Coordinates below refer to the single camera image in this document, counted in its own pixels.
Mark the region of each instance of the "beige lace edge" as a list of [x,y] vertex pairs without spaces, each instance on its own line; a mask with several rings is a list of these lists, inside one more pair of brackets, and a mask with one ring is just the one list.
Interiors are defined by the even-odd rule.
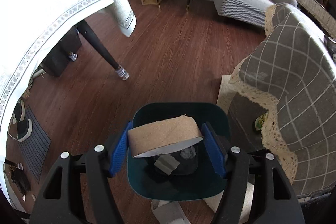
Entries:
[[236,66],[229,83],[237,89],[241,96],[247,97],[250,101],[268,110],[268,117],[261,129],[262,145],[278,156],[286,176],[290,183],[293,183],[298,160],[296,154],[288,149],[278,127],[277,104],[279,100],[270,93],[258,90],[240,79],[239,71],[245,59]]
[[266,36],[269,36],[274,31],[272,19],[275,14],[275,8],[276,8],[276,5],[273,4],[266,9],[266,13],[265,13],[265,34]]

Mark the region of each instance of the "trash bin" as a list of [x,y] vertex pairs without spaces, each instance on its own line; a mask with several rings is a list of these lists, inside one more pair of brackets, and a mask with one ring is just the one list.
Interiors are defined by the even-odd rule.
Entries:
[[[211,103],[153,103],[140,108],[133,118],[133,128],[147,123],[186,114],[194,118],[199,129],[210,122],[217,135],[230,140],[225,112]],[[198,144],[198,168],[186,176],[161,175],[150,167],[145,158],[132,158],[128,151],[128,182],[144,198],[189,201],[209,198],[224,190],[226,180],[215,173],[203,141]]]

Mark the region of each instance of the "wooden floor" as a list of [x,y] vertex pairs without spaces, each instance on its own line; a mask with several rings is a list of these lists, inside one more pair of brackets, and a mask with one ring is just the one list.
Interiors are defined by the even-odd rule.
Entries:
[[[120,132],[141,106],[175,101],[215,104],[221,75],[231,74],[265,38],[262,29],[224,21],[209,1],[192,1],[189,12],[185,11],[186,0],[163,0],[161,9],[142,6],[140,0],[129,1],[137,19],[130,38],[108,15],[97,13],[87,18],[102,43],[129,72],[129,80],[121,81],[81,37],[79,58],[61,77],[45,75],[34,81],[26,104],[52,140],[40,184],[23,162],[17,142],[11,139],[7,158],[23,163],[35,196],[63,151],[76,155],[102,144],[109,134]],[[85,176],[82,182],[87,219],[94,223]],[[150,209],[151,201],[135,194],[128,185],[125,167],[110,185],[125,223],[158,223]],[[31,212],[31,195],[23,202],[17,187],[13,189]],[[182,202],[181,206],[191,223],[211,222],[213,213],[204,201]]]

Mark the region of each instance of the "gray rug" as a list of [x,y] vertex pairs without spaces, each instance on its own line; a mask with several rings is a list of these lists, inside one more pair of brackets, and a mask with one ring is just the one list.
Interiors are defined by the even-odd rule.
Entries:
[[33,131],[29,138],[23,142],[19,142],[19,147],[29,170],[34,175],[37,182],[39,182],[51,140],[36,120],[29,106],[26,106],[25,118],[31,119],[33,122]]

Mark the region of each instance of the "plaid tablecloth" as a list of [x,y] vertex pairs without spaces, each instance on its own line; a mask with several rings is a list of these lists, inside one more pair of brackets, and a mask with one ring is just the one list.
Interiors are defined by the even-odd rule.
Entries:
[[263,146],[279,156],[297,196],[323,192],[336,181],[335,64],[323,32],[295,7],[270,7],[265,29],[231,83],[268,110]]

